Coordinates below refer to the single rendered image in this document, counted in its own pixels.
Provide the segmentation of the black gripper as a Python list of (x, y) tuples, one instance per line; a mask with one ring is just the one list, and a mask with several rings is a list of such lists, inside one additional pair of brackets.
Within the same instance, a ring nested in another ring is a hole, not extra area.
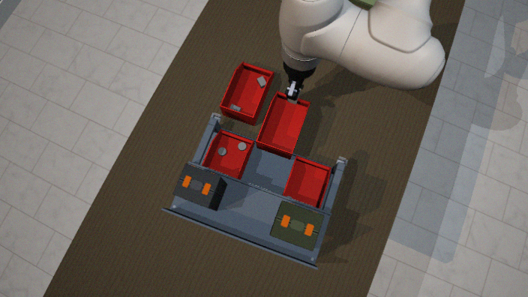
[(285, 62), (283, 62), (283, 68), (286, 71), (286, 73), (289, 75), (288, 77), (289, 77), (290, 85), (289, 87), (287, 87), (287, 90), (285, 91), (286, 98), (288, 98), (287, 102), (290, 102), (292, 104), (297, 104), (300, 91), (301, 89), (304, 88), (304, 85), (302, 85), (302, 83), (304, 82), (304, 79), (307, 79), (308, 77), (310, 77), (316, 70), (316, 67), (308, 71), (299, 71), (299, 70), (292, 69), (291, 67), (287, 66)]

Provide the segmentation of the grey metal shelf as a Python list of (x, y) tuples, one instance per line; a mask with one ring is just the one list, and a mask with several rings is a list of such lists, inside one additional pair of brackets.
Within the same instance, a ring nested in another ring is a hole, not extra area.
[[(213, 211), (179, 196), (174, 197), (169, 209), (161, 208), (161, 210), (217, 233), (239, 240), (240, 242), (244, 242), (256, 248), (260, 248), (264, 251), (268, 251), (272, 254), (276, 254), (280, 257), (318, 270), (315, 263), (326, 233), (329, 219), (332, 215), (332, 206), (348, 160), (339, 156), (336, 165), (333, 167), (294, 153), (292, 153), (292, 157), (289, 160), (285, 157), (257, 148), (255, 139), (221, 128), (219, 124), (220, 121), (220, 114), (211, 114), (211, 118), (193, 160), (192, 162), (188, 161), (189, 165), (214, 173), (227, 183), (218, 210)], [(254, 140), (253, 150), (250, 154), (241, 180), (202, 166), (209, 146), (220, 129), (249, 140)], [(283, 196), (284, 188), (286, 187), (296, 155), (327, 167), (331, 167), (329, 183), (321, 208), (316, 208), (312, 205)], [(282, 200), (324, 215), (322, 226), (313, 251), (306, 250), (269, 235)], [(209, 224), (214, 228), (205, 224)], [(291, 258), (288, 255), (295, 257), (296, 259)]]

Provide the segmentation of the red open-front bin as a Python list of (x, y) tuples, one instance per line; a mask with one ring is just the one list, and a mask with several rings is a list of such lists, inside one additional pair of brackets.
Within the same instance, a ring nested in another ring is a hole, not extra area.
[(294, 200), (320, 209), (330, 172), (331, 169), (325, 165), (303, 157), (295, 157), (283, 196), (290, 196)]
[[(266, 81), (264, 88), (257, 82), (261, 76)], [(273, 79), (273, 71), (242, 62), (235, 69), (220, 103), (223, 116), (255, 126)], [(241, 111), (229, 109), (231, 104), (241, 107)]]
[(311, 103), (298, 98), (294, 104), (287, 99), (279, 91), (274, 95), (256, 138), (256, 147), (290, 160)]
[[(247, 146), (244, 151), (238, 148), (241, 142)], [(224, 156), (218, 154), (218, 149), (221, 147), (226, 149)], [(254, 143), (250, 139), (220, 130), (211, 141), (202, 166), (241, 180), (253, 147)]]

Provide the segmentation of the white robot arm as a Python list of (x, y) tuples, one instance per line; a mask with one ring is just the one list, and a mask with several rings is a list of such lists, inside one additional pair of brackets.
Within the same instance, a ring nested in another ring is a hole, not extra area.
[(282, 59), (297, 71), (325, 59), (382, 86), (423, 89), (446, 61), (442, 44), (431, 36), (430, 5), (378, 0), (364, 10), (349, 0), (282, 0)]

